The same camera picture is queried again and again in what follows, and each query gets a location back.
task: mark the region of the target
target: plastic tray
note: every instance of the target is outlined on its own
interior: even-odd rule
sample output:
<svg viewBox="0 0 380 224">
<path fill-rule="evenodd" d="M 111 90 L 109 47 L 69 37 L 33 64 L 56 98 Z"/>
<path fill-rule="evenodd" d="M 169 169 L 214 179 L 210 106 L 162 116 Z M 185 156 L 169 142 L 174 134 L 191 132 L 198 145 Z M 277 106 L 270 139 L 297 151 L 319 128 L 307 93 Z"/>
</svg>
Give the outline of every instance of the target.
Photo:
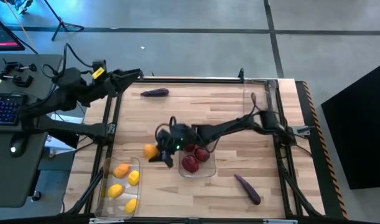
<svg viewBox="0 0 380 224">
<path fill-rule="evenodd" d="M 207 145 L 207 149 L 210 151 L 213 149 L 213 146 L 215 145 L 215 142 L 210 143 Z M 178 152 L 178 172 L 182 177 L 211 177 L 216 173 L 216 163 L 215 163 L 215 153 L 212 152 L 210 154 L 209 159 L 206 162 L 200 162 L 199 169 L 191 173 L 184 169 L 182 165 L 182 159 L 186 157 L 187 155 L 194 155 L 194 152 L 187 152 L 187 151 L 179 151 Z"/>
<path fill-rule="evenodd" d="M 118 179 L 113 175 L 113 170 L 118 165 L 125 163 L 130 165 L 130 170 L 126 174 L 125 178 Z M 95 210 L 95 216 L 97 218 L 119 218 L 119 219 L 128 219 L 133 217 L 138 206 L 139 206 L 139 195 L 140 195 L 140 184 L 141 184 L 141 176 L 142 172 L 140 170 L 140 162 L 136 158 L 127 158 L 127 159 L 106 159 L 103 164 L 104 169 L 104 177 L 101 179 L 101 188 L 100 188 L 100 196 L 97 204 L 97 208 Z M 135 186 L 130 186 L 127 183 L 127 176 L 130 172 L 138 170 L 140 173 L 139 183 Z M 110 186 L 114 184 L 121 184 L 124 186 L 123 193 L 116 198 L 109 198 L 107 195 L 107 191 Z M 125 204 L 130 199 L 137 199 L 136 209 L 133 213 L 126 213 L 124 208 Z"/>
</svg>

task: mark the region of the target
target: concrete floor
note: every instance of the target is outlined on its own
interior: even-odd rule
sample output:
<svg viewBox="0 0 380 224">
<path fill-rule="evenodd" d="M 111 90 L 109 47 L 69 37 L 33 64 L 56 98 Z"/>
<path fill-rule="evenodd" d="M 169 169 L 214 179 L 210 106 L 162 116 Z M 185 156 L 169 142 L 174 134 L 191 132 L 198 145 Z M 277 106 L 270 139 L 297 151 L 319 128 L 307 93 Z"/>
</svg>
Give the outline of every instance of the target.
<svg viewBox="0 0 380 224">
<path fill-rule="evenodd" d="M 380 0 L 49 2 L 65 21 L 86 29 L 61 32 L 51 42 L 53 32 L 43 30 L 55 27 L 57 21 L 43 1 L 35 1 L 19 19 L 28 29 L 40 27 L 29 36 L 42 54 L 62 54 L 68 42 L 84 61 L 103 58 L 109 69 L 140 67 L 146 75 L 156 76 L 235 77 L 243 67 L 246 77 L 283 76 L 308 82 L 349 218 L 380 222 L 380 188 L 349 189 L 320 107 L 380 65 Z M 269 5 L 272 17 L 266 15 Z M 6 25 L 17 26 L 4 4 L 0 16 Z M 273 26 L 278 31 L 269 34 Z M 105 32 L 111 27 L 146 29 Z M 26 40 L 23 32 L 16 34 Z M 82 68 L 72 56 L 67 64 Z M 81 111 L 70 114 L 81 116 Z M 66 184 L 63 177 L 68 175 L 61 171 L 56 176 L 61 180 L 53 182 L 46 175 L 38 183 L 37 188 L 53 192 L 47 198 L 27 202 L 23 208 L 0 209 L 0 219 L 58 213 Z"/>
</svg>

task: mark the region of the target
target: mouse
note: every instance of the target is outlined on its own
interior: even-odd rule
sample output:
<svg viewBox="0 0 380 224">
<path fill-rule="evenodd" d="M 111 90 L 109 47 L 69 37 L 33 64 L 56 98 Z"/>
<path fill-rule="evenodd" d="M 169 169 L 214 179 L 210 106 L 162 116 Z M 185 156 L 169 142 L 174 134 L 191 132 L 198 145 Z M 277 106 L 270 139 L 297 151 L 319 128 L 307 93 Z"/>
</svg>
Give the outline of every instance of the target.
<svg viewBox="0 0 380 224">
<path fill-rule="evenodd" d="M 15 134 L 10 140 L 10 155 L 11 157 L 20 157 L 25 153 L 27 147 L 28 136 L 25 134 Z"/>
</svg>

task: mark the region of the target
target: desk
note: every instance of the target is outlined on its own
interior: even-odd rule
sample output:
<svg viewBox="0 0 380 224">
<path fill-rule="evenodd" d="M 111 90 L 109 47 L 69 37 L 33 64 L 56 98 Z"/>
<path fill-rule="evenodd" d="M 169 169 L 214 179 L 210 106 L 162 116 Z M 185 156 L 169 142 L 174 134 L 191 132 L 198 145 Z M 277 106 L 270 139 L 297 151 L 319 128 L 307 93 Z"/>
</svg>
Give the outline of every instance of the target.
<svg viewBox="0 0 380 224">
<path fill-rule="evenodd" d="M 22 75 L 32 75 L 34 81 L 28 88 L 15 86 L 11 80 L 0 83 L 0 93 L 19 91 L 45 98 L 50 91 L 52 82 L 42 75 L 40 66 L 44 63 L 58 68 L 62 60 L 61 55 L 28 55 L 28 54 L 0 54 L 0 72 L 4 70 L 4 58 L 7 62 L 20 62 L 24 66 L 34 63 L 36 72 L 24 71 Z M 35 102 L 34 97 L 28 98 L 28 103 Z M 13 134 L 0 134 L 0 207 L 21 207 L 24 205 L 30 188 L 32 187 L 39 159 L 43 152 L 47 133 L 34 134 L 29 138 L 26 152 L 18 158 L 10 156 L 9 144 Z"/>
<path fill-rule="evenodd" d="M 279 80 L 279 86 L 289 125 L 303 125 L 295 82 Z M 162 87 L 170 90 L 167 98 L 140 97 L 145 90 Z M 259 96 L 264 94 L 260 87 L 255 85 L 249 90 Z M 135 83 L 124 92 L 112 157 L 137 157 L 141 162 L 141 195 L 136 217 L 285 217 L 271 136 L 243 131 L 221 138 L 215 151 L 217 173 L 210 178 L 181 177 L 177 155 L 171 169 L 163 163 L 150 164 L 142 155 L 144 145 L 155 142 L 157 125 L 168 122 L 172 115 L 179 123 L 187 124 L 217 124 L 242 116 L 243 92 L 243 84 L 206 83 Z M 98 100 L 92 104 L 86 112 L 86 123 L 101 122 L 105 102 Z M 298 138 L 298 144 L 309 149 L 304 139 Z M 96 146 L 90 146 L 75 155 L 64 198 L 67 210 L 89 184 L 95 149 Z M 316 210 L 324 213 L 313 159 L 295 147 L 292 156 L 300 189 Z M 252 205 L 234 173 L 242 175 L 256 189 L 262 197 L 260 205 Z M 98 193 L 96 189 L 93 210 Z M 295 211 L 293 194 L 289 195 L 291 209 Z"/>
</svg>

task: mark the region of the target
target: toy eggplant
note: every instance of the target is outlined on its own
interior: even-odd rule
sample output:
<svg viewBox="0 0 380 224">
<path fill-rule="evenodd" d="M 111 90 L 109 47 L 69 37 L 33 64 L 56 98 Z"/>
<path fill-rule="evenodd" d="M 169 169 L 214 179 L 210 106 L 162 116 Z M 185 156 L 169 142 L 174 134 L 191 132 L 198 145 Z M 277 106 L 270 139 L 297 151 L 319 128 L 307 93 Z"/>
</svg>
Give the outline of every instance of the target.
<svg viewBox="0 0 380 224">
<path fill-rule="evenodd" d="M 249 198 L 252 200 L 252 202 L 255 205 L 260 205 L 260 203 L 261 203 L 260 196 L 259 196 L 259 194 L 256 193 L 256 191 L 253 189 L 253 187 L 248 182 L 246 182 L 246 180 L 244 180 L 240 175 L 234 174 L 234 176 L 235 176 L 235 178 L 237 178 L 237 180 L 244 187 L 246 193 L 248 193 Z"/>
<path fill-rule="evenodd" d="M 140 93 L 140 95 L 142 95 L 142 96 L 151 96 L 151 97 L 167 96 L 168 94 L 169 94 L 169 90 L 166 88 L 144 91 L 144 92 Z"/>
</svg>

